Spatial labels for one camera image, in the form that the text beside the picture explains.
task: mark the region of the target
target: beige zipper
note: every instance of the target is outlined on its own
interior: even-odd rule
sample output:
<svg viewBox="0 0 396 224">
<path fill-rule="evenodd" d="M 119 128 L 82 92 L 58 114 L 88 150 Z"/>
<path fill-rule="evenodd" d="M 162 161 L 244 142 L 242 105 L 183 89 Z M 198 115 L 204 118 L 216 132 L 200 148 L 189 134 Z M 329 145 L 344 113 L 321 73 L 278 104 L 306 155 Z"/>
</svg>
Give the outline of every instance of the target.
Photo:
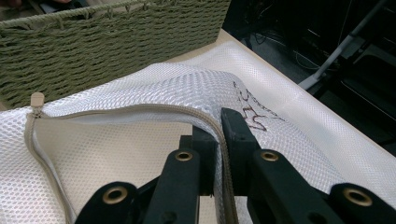
<svg viewBox="0 0 396 224">
<path fill-rule="evenodd" d="M 181 105 L 131 105 L 123 108 L 117 108 L 117 109 L 109 109 L 109 110 L 92 110 L 92 111 L 84 111 L 84 112 L 78 112 L 76 114 L 71 114 L 71 115 L 65 115 L 65 116 L 60 116 L 60 117 L 49 117 L 42 113 L 41 108 L 42 105 L 44 104 L 44 95 L 40 96 L 39 94 L 36 94 L 35 97 L 32 95 L 32 108 L 34 110 L 34 113 L 30 114 L 32 117 L 30 125 L 26 125 L 27 132 L 26 134 L 28 136 L 25 136 L 27 139 L 27 145 L 29 146 L 29 150 L 31 150 L 32 154 L 34 154 L 35 158 L 39 157 L 35 153 L 34 149 L 34 144 L 33 144 L 33 129 L 35 125 L 35 119 L 73 119 L 73 118 L 78 118 L 78 117 L 83 117 L 83 116 L 90 116 L 90 115 L 106 115 L 106 114 L 112 114 L 112 113 L 122 113 L 122 112 L 138 112 L 138 111 L 143 111 L 143 110 L 149 110 L 149 111 L 156 111 L 156 112 L 172 112 L 172 113 L 180 113 L 180 114 L 185 114 L 185 115 L 190 115 L 193 117 L 196 117 L 200 120 L 202 120 L 204 123 L 209 125 L 212 130 L 215 132 L 215 134 L 219 138 L 219 146 L 222 154 L 222 159 L 223 159 L 223 204 L 224 204 L 224 215 L 225 215 L 225 223 L 238 223 L 238 217 L 236 214 L 236 207 L 235 207 L 235 200 L 233 196 L 233 181 L 231 177 L 231 169 L 230 169 L 230 163 L 229 163 L 229 156 L 228 156 L 228 149 L 227 149 L 227 144 L 225 141 L 225 137 L 222 131 L 221 126 L 218 124 L 218 122 L 207 115 L 205 112 L 202 112 L 201 110 L 187 107 L 187 106 L 181 106 Z M 43 164 L 43 166 L 47 166 L 47 171 L 50 171 L 50 168 L 48 165 Z M 59 186 L 58 182 L 56 182 L 55 178 L 53 177 L 52 172 L 50 172 L 52 175 L 52 180 L 55 181 L 56 183 L 56 189 L 58 190 L 59 194 L 62 194 L 62 188 Z"/>
<path fill-rule="evenodd" d="M 40 119 L 43 116 L 41 111 L 43 105 L 44 105 L 44 94 L 42 94 L 41 92 L 36 92 L 32 94 L 31 107 L 33 109 L 33 112 L 27 114 L 26 131 L 24 133 L 24 139 L 28 150 L 33 155 L 33 157 L 40 163 L 40 165 L 44 168 L 44 171 L 47 174 L 49 178 L 49 183 L 51 184 L 52 189 L 54 190 L 54 193 L 58 198 L 58 201 L 61 203 L 61 206 L 64 208 L 66 223 L 72 224 L 73 220 L 76 219 L 76 213 L 73 211 L 73 208 L 69 205 L 69 203 L 67 203 L 68 199 L 66 198 L 66 195 L 63 193 L 62 187 L 59 185 L 58 181 L 53 175 L 49 165 L 37 153 L 37 150 L 35 149 L 35 144 L 33 140 L 35 120 Z"/>
</svg>

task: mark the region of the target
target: white surface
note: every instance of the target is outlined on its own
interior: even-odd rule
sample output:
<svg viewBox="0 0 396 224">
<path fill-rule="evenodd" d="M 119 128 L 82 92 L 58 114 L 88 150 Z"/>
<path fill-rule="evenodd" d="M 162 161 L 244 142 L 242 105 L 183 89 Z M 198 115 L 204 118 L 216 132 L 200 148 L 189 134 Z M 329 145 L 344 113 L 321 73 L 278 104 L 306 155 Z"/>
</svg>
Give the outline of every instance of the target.
<svg viewBox="0 0 396 224">
<path fill-rule="evenodd" d="M 45 106 L 45 112 L 51 116 L 61 116 L 93 109 L 161 103 L 195 107 L 219 120 L 219 109 L 222 106 L 241 113 L 243 108 L 247 109 L 251 106 L 252 110 L 247 110 L 245 116 L 247 124 L 251 126 L 261 146 L 285 154 L 311 185 L 329 191 L 331 185 L 348 181 L 372 190 L 392 206 L 396 206 L 394 194 L 396 160 L 367 137 L 352 129 L 296 84 L 280 76 L 272 67 L 265 66 L 233 42 L 212 49 L 183 64 L 186 65 L 154 64 L 128 77 L 49 103 Z M 223 72 L 209 72 L 206 69 Z M 23 144 L 24 114 L 28 111 L 24 108 L 0 113 L 0 152 L 2 153 L 0 191 L 4 192 L 0 195 L 0 221 L 46 223 L 41 217 L 33 215 L 38 212 L 37 208 L 29 205 L 42 195 L 45 200 L 40 207 L 41 211 L 46 212 L 48 223 L 57 223 L 63 218 L 60 207 L 54 203 L 54 196 L 51 194 L 50 185 L 43 171 L 35 160 L 29 157 L 29 152 Z M 259 118 L 253 119 L 253 115 L 259 115 Z M 57 130 L 57 126 L 50 125 L 46 129 L 41 129 L 41 137 L 38 136 L 39 143 L 40 138 L 45 138 L 45 141 L 41 140 L 42 147 L 45 147 L 49 154 L 53 152 L 50 156 L 57 167 L 58 175 L 65 182 L 69 198 L 74 198 L 71 201 L 77 212 L 84 204 L 84 199 L 89 198 L 92 191 L 97 189 L 96 185 L 103 184 L 103 181 L 94 182 L 92 180 L 94 176 L 78 175 L 78 167 L 84 164 L 72 163 L 80 160 L 82 154 L 86 153 L 82 149 L 78 150 L 78 147 L 90 148 L 90 153 L 84 161 L 89 161 L 91 164 L 99 161 L 100 164 L 111 162 L 111 166 L 108 167 L 118 166 L 116 170 L 128 169 L 123 164 L 128 163 L 129 159 L 121 156 L 120 159 L 113 160 L 112 154 L 109 154 L 106 148 L 116 145 L 117 142 L 121 142 L 121 145 L 125 144 L 122 139 L 132 137 L 128 137 L 128 134 L 133 134 L 134 125 L 138 124 L 128 127 L 112 124 L 107 124 L 106 127 L 101 125 L 77 127 L 76 130 L 79 129 L 82 133 Z M 84 129 L 95 129 L 96 134 L 84 135 Z M 154 135 L 156 135 L 155 139 L 161 138 L 158 133 Z M 65 142 L 63 144 L 59 141 L 53 142 L 55 137 L 61 137 Z M 99 142 L 101 144 L 98 146 L 101 147 L 95 150 Z M 128 153 L 128 151 L 120 151 L 120 148 L 114 150 L 122 155 Z M 112 173 L 107 170 L 102 178 L 106 181 L 121 178 L 143 183 L 148 176 L 156 175 L 162 169 L 162 164 L 158 162 L 159 158 L 149 159 L 157 161 L 155 171 L 149 175 L 144 173 L 141 176 L 124 178 L 117 176 L 119 172 Z M 95 175 L 90 173 L 95 167 L 90 165 L 81 169 L 87 174 Z M 18 175 L 27 172 L 38 176 L 35 181 L 39 184 L 38 187 L 25 184 L 29 181 L 29 176 Z M 84 191 L 81 190 L 81 183 L 84 181 L 95 184 L 91 189 Z M 23 195 L 35 195 L 35 197 L 16 197 L 21 189 L 24 190 Z M 243 199 L 238 199 L 237 202 L 240 208 L 240 221 L 248 222 Z M 213 209 L 207 209 L 202 217 L 207 217 L 203 219 L 206 223 L 211 223 L 210 220 L 213 222 Z"/>
</svg>

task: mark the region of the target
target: wicker basket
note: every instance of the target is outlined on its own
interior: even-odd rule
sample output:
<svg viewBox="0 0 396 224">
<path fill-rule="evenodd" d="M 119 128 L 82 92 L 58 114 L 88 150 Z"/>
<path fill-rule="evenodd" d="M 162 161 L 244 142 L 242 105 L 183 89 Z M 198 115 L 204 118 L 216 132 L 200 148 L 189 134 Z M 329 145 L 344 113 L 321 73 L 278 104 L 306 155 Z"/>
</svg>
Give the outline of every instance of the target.
<svg viewBox="0 0 396 224">
<path fill-rule="evenodd" d="M 212 43 L 229 3 L 127 1 L 1 21 L 0 102 L 29 105 L 34 91 L 53 101 Z"/>
</svg>

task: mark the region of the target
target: zipper pull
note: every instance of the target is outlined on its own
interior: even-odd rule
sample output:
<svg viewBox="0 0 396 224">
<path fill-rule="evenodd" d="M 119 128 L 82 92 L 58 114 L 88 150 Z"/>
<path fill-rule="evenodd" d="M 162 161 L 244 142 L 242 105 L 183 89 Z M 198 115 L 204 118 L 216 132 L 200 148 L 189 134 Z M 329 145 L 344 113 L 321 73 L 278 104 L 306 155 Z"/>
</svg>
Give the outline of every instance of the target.
<svg viewBox="0 0 396 224">
<path fill-rule="evenodd" d="M 36 119 L 41 118 L 41 109 L 44 105 L 45 96 L 42 92 L 35 92 L 30 97 L 30 106 Z"/>
</svg>

